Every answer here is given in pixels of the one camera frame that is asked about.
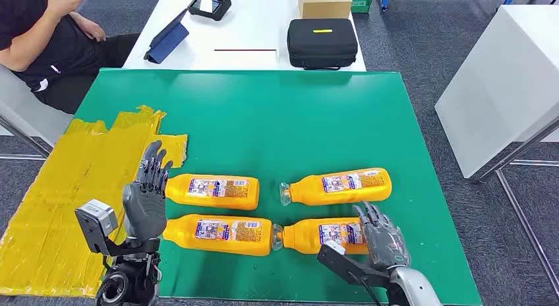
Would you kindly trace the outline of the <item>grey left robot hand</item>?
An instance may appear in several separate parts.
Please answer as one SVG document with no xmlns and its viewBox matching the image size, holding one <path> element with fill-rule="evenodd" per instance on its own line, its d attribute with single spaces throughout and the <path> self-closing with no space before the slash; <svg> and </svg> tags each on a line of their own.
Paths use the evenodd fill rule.
<svg viewBox="0 0 559 306">
<path fill-rule="evenodd" d="M 122 201 L 128 239 L 146 241 L 158 238 L 167 225 L 165 188 L 172 161 L 163 163 L 166 149 L 162 142 L 150 143 L 140 161 L 136 178 L 125 185 Z"/>
</svg>

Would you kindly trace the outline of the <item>person's right hand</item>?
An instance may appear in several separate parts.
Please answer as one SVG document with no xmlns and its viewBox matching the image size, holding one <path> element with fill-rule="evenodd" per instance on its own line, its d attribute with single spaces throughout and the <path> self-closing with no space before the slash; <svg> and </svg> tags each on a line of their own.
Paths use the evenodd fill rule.
<svg viewBox="0 0 559 306">
<path fill-rule="evenodd" d="M 83 0 L 47 0 L 45 14 L 53 18 L 61 18 L 73 12 Z"/>
</svg>

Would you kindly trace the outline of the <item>person's left hand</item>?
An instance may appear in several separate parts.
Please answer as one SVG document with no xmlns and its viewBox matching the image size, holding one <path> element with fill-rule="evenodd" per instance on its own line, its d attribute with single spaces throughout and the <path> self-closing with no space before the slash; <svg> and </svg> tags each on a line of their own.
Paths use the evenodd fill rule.
<svg viewBox="0 0 559 306">
<path fill-rule="evenodd" d="M 78 25 L 90 39 L 97 42 L 106 41 L 106 33 L 99 24 L 87 18 L 82 18 Z"/>
</svg>

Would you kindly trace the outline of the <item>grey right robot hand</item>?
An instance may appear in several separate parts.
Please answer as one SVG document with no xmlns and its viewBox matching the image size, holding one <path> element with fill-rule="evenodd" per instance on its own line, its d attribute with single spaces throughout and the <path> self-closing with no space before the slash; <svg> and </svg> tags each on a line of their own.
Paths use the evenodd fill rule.
<svg viewBox="0 0 559 306">
<path fill-rule="evenodd" d="M 352 207 L 359 219 L 372 267 L 385 271 L 408 266 L 410 256 L 400 228 L 369 202 L 361 201 Z"/>
</svg>

